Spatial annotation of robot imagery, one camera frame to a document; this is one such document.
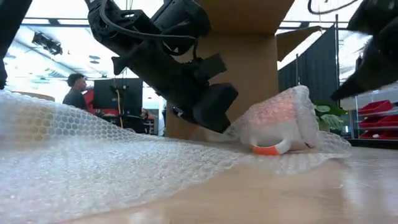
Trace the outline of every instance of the green leaf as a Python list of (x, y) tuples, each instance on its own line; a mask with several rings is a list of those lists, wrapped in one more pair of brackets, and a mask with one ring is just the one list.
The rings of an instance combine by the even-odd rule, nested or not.
[(327, 113), (330, 111), (330, 107), (329, 106), (317, 106), (315, 105), (315, 109), (321, 113)]
[(326, 122), (324, 121), (320, 121), (319, 122), (319, 131), (330, 131), (330, 127), (328, 124), (326, 124)]
[(344, 121), (340, 119), (338, 116), (333, 114), (324, 114), (321, 116), (321, 119), (329, 125), (330, 129), (342, 130), (344, 126)]
[(329, 106), (330, 111), (327, 112), (327, 114), (333, 114), (336, 116), (341, 116), (347, 113), (347, 111), (339, 108), (336, 105), (331, 105), (329, 102), (327, 102), (326, 100), (318, 100), (315, 102), (316, 106)]

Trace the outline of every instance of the computer monitor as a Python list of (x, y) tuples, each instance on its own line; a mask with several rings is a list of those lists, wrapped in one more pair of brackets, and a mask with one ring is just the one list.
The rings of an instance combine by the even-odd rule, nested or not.
[(118, 109), (118, 96), (112, 86), (127, 88), (121, 92), (124, 114), (139, 116), (142, 108), (142, 80), (140, 78), (117, 78), (94, 81), (94, 109)]

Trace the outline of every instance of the ceiling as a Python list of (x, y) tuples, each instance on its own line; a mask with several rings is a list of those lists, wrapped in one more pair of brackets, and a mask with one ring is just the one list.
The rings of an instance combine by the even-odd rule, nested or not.
[[(163, 3), (163, 0), (114, 1), (122, 9), (142, 9), (148, 16), (152, 16)], [(278, 32), (286, 32), (300, 26), (330, 27), (336, 21), (336, 14), (338, 14), (339, 27), (344, 28), (362, 0), (354, 0), (348, 7), (328, 14), (323, 12), (349, 4), (352, 0), (310, 1), (310, 9), (319, 15), (309, 13), (308, 0), (295, 0)], [(111, 57), (116, 55), (95, 41), (88, 27), (87, 13), (84, 0), (33, 0), (23, 26), (19, 29), (5, 59), (10, 73), (10, 84), (17, 86), (21, 83), (27, 83), (26, 85), (30, 83), (37, 86), (48, 85), (50, 82), (62, 83), (60, 80), (64, 80), (73, 72), (83, 73), (89, 78), (113, 77)], [(60, 42), (63, 54), (54, 57), (43, 48), (32, 44), (35, 32)], [(294, 60), (296, 54), (304, 52), (320, 35), (320, 32), (311, 35), (278, 66), (282, 67)], [(363, 47), (367, 39), (366, 36), (347, 30), (339, 31), (342, 79), (353, 72), (358, 49)], [(126, 71), (126, 76), (136, 77), (129, 70)], [(150, 94), (150, 98), (155, 97), (151, 91), (145, 94)]]

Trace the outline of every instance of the black curtain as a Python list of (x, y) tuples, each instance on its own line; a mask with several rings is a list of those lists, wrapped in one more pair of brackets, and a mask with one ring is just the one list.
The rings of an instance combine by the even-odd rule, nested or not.
[(297, 85), (295, 60), (278, 71), (278, 82), (280, 92)]
[(336, 71), (336, 36), (333, 26), (298, 58), (300, 84), (308, 87), (313, 102), (326, 100), (337, 105), (337, 102), (330, 99), (338, 88)]

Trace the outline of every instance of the white mug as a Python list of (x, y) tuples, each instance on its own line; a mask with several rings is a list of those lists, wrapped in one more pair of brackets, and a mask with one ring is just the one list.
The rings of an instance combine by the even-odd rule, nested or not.
[(318, 144), (318, 124), (306, 86), (290, 88), (253, 105), (238, 123), (235, 129), (239, 129), (241, 142), (256, 154), (280, 155)]

